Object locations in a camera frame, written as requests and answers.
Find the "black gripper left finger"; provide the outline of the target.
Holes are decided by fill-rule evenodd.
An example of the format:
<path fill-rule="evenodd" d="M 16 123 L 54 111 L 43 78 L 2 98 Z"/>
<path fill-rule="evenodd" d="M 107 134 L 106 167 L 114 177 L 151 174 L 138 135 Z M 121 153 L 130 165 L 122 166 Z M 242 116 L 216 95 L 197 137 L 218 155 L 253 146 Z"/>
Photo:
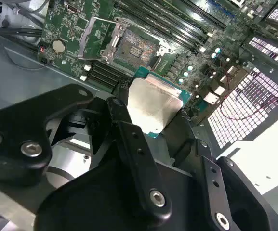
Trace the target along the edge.
<path fill-rule="evenodd" d="M 0 109 L 0 182 L 39 182 L 52 158 L 52 145 L 69 134 L 68 119 L 79 110 L 88 123 L 92 151 L 102 156 L 95 168 L 120 160 L 137 195 L 139 214 L 151 226 L 163 225 L 172 203 L 141 128 L 132 123 L 119 98 L 102 100 L 77 84 Z"/>

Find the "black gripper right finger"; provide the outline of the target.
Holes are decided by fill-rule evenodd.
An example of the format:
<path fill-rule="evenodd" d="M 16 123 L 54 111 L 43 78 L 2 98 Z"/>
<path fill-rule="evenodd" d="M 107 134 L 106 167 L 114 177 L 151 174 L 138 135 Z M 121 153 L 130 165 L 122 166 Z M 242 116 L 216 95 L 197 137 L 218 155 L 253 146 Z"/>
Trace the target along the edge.
<path fill-rule="evenodd" d="M 182 109 L 168 124 L 168 151 L 173 166 L 192 175 L 209 230 L 278 231 L 275 210 L 233 160 L 213 158 Z"/>

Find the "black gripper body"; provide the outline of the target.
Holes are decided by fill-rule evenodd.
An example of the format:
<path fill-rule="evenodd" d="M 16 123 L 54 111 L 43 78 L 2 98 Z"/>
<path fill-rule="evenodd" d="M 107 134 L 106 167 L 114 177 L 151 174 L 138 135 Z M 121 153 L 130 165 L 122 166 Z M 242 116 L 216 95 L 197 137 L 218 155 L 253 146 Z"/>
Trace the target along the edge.
<path fill-rule="evenodd" d="M 172 214 L 159 231 L 208 231 L 193 178 L 157 165 L 172 201 Z M 118 159 L 88 171 L 51 193 L 37 211 L 36 231 L 152 231 L 138 212 L 130 176 Z"/>

